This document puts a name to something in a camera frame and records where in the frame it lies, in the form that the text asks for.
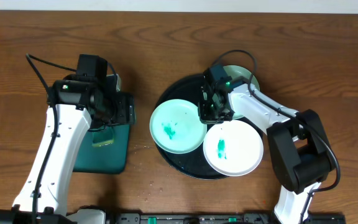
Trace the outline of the green yellow sponge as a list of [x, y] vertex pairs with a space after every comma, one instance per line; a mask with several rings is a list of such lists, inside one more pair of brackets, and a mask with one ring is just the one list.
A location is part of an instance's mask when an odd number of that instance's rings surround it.
[[114, 142], [114, 130], [105, 126], [102, 129], [92, 131], [92, 146], [101, 147], [110, 145]]

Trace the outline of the white plate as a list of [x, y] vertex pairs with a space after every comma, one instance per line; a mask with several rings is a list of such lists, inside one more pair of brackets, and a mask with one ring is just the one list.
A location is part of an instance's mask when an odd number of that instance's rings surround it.
[[248, 123], [233, 120], [215, 124], [203, 142], [208, 164], [220, 174], [239, 177], [261, 162], [264, 145], [260, 134]]

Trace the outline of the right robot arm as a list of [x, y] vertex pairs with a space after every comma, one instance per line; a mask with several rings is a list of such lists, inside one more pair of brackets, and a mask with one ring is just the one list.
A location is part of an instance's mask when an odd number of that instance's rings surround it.
[[275, 223], [304, 223], [317, 192], [335, 188], [341, 178], [336, 156], [318, 114], [282, 106], [252, 84], [253, 76], [229, 76], [220, 64], [203, 74], [199, 116], [211, 125], [203, 151], [212, 168], [241, 176], [261, 162], [268, 140], [273, 171], [281, 190]]

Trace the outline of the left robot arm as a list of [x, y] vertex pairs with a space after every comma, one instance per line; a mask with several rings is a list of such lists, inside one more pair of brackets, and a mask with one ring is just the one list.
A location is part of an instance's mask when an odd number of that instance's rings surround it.
[[108, 223], [106, 212], [82, 208], [69, 215], [67, 198], [71, 175], [86, 133], [100, 127], [135, 123], [134, 97], [118, 89], [117, 73], [98, 55], [81, 54], [77, 67], [48, 86], [44, 134], [22, 190], [11, 209], [0, 209], [0, 224]]

